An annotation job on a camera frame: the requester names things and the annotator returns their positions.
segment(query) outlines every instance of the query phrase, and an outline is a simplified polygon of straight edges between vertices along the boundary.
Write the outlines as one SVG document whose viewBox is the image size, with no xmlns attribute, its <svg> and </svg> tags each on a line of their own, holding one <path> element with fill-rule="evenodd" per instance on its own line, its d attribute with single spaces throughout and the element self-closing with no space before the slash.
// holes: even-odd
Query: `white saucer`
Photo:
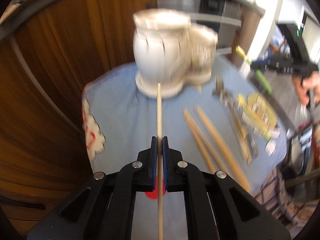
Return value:
<svg viewBox="0 0 320 240">
<path fill-rule="evenodd" d="M 142 78 L 140 71 L 138 71 L 136 74 L 136 84 L 139 91 L 141 91 L 143 94 L 150 98 L 157 98 L 157 84 L 152 84 L 148 81 L 145 81 Z M 181 92 L 183 85 L 184 79 L 181 79 L 176 83 L 161 85 L 162 98 L 171 98 L 178 95 Z"/>
<path fill-rule="evenodd" d="M 171 98 L 178 95 L 185 83 L 191 85 L 201 85 L 207 83 L 211 78 L 211 71 L 211 68 L 209 68 L 207 71 L 202 71 L 201 73 L 189 73 L 175 83 L 162 84 L 162 98 Z M 143 79 L 140 71 L 137 72 L 135 79 L 139 91 L 150 98 L 157 98 L 157 84 Z"/>
</svg>

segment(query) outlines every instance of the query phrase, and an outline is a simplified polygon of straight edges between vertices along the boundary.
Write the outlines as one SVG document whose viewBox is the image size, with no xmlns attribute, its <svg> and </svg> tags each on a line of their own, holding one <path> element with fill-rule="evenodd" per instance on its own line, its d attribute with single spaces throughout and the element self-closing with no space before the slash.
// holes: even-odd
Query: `person's hand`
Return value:
<svg viewBox="0 0 320 240">
<path fill-rule="evenodd" d="M 295 86 L 298 98 L 304 106 L 309 103 L 309 96 L 307 91 L 315 90 L 315 103 L 320 101 L 320 76 L 318 72 L 313 72 L 309 78 L 305 78 L 301 83 L 301 78 L 292 76 L 292 83 Z"/>
</svg>

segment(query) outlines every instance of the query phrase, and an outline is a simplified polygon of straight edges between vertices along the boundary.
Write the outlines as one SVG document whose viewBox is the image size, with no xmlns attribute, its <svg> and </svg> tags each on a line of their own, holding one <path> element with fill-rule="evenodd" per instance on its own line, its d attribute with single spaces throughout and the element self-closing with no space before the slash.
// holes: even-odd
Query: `light blue tablecloth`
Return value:
<svg viewBox="0 0 320 240">
<path fill-rule="evenodd" d="M 104 149 L 96 154 L 91 163 L 93 172 L 109 174 L 119 171 L 127 163 L 135 161 L 138 152 L 149 148 L 151 137 L 156 136 L 156 100 L 147 98 L 137 90 L 134 79 L 136 71 L 135 63 L 122 65 L 86 87 L 83 99 L 89 103 L 90 114 L 105 137 Z M 212 76 L 216 73 L 222 74 L 226 89 L 233 92 L 234 96 L 256 92 L 224 57 L 216 57 Z M 168 136 L 169 147 L 179 150 L 185 161 L 209 172 L 182 116 L 183 109 L 187 108 L 210 138 L 196 116 L 194 107 L 199 105 L 229 145 L 254 191 L 262 185 L 272 168 L 283 160 L 286 132 L 279 122 L 282 132 L 276 140 L 276 153 L 271 157 L 265 153 L 265 139 L 254 136 L 260 154 L 248 165 L 241 157 L 230 113 L 217 97 L 212 96 L 214 87 L 212 78 L 202 86 L 201 92 L 186 85 L 178 96 L 164 99 L 163 136 Z M 187 239 L 182 193 L 164 195 L 164 238 Z M 147 198 L 144 193 L 137 194 L 132 239 L 157 239 L 157 201 Z"/>
</svg>

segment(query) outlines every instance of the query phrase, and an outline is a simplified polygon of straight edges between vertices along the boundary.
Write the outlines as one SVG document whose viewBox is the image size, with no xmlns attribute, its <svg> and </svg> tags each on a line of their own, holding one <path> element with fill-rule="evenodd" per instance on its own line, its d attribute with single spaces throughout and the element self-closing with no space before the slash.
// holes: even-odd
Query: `chopstick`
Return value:
<svg viewBox="0 0 320 240">
<path fill-rule="evenodd" d="M 229 109 L 231 111 L 233 120 L 235 121 L 236 126 L 237 126 L 237 128 L 239 130 L 238 139 L 239 139 L 240 146 L 242 148 L 241 152 L 244 153 L 244 159 L 247 160 L 248 164 L 250 164 L 251 161 L 252 161 L 252 158 L 251 158 L 251 154 L 250 154 L 250 149 L 248 147 L 248 143 L 246 141 L 247 135 L 244 132 L 244 129 L 243 129 L 242 125 L 241 125 L 241 121 L 239 120 L 239 117 L 238 117 L 235 109 L 230 104 L 230 102 L 228 102 L 228 105 L 229 105 Z"/>
<path fill-rule="evenodd" d="M 196 113 L 199 116 L 200 120 L 208 130 L 209 134 L 211 135 L 212 139 L 215 141 L 216 145 L 218 146 L 220 152 L 224 155 L 225 160 L 229 164 L 234 176 L 238 180 L 238 183 L 247 191 L 249 192 L 252 189 L 247 177 L 241 170 L 239 163 L 234 158 L 231 150 L 229 149 L 228 145 L 217 131 L 217 129 L 213 126 L 212 122 L 208 118 L 208 116 L 204 113 L 204 111 L 199 107 L 196 106 Z"/>
<path fill-rule="evenodd" d="M 189 113 L 189 111 L 187 109 L 183 110 L 183 116 L 184 116 L 184 119 L 186 120 L 187 125 L 193 135 L 193 138 L 199 148 L 199 151 L 200 151 L 202 157 L 204 158 L 205 163 L 207 164 L 207 166 L 209 168 L 209 171 L 212 173 L 215 173 L 217 171 L 217 169 L 215 168 L 212 160 L 210 159 L 210 156 L 209 156 L 209 154 L 203 144 L 203 140 L 201 140 L 201 135 L 198 133 L 198 131 L 194 127 L 194 124 L 193 124 L 193 122 L 195 123 L 194 119 L 192 118 L 191 114 Z"/>
<path fill-rule="evenodd" d="M 158 179 L 158 239 L 163 240 L 163 163 L 162 163 L 162 97 L 161 84 L 157 88 L 157 179 Z"/>
<path fill-rule="evenodd" d="M 207 149 L 209 150 L 211 156 L 214 158 L 214 160 L 218 164 L 219 169 L 222 170 L 222 171 L 225 171 L 227 174 L 230 174 L 229 169 L 227 168 L 227 166 L 224 164 L 224 162 L 222 161 L 222 159 L 218 155 L 216 149 L 212 146 L 210 141 L 207 139 L 207 137 L 201 131 L 200 127 L 197 125 L 196 121 L 193 119 L 193 117 L 191 116 L 190 112 L 187 109 L 183 110 L 183 116 L 184 116 L 184 119 L 186 120 L 186 122 L 187 122 L 187 124 L 189 126 L 189 129 L 190 129 L 191 133 L 193 135 L 196 134 L 196 136 L 194 135 L 196 143 L 198 144 L 197 139 L 196 139 L 196 137 L 197 137 L 197 138 L 199 138 L 200 143 L 203 142 L 205 147 L 207 147 Z"/>
</svg>

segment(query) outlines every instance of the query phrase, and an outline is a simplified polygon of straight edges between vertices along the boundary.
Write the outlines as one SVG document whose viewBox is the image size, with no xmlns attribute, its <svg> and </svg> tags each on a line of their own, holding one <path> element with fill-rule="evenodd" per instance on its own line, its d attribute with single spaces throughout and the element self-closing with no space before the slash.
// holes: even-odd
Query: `white ceramic pot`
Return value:
<svg viewBox="0 0 320 240">
<path fill-rule="evenodd" d="M 185 82 L 203 84 L 211 78 L 211 67 L 216 57 L 218 34 L 204 25 L 192 24 L 188 28 L 191 64 Z"/>
<path fill-rule="evenodd" d="M 199 84 L 210 79 L 217 41 L 213 30 L 191 25 L 189 15 L 167 9 L 140 11 L 133 19 L 136 84 L 141 92 L 156 98 L 161 83 L 162 97 L 168 98 L 177 95 L 185 81 Z"/>
</svg>

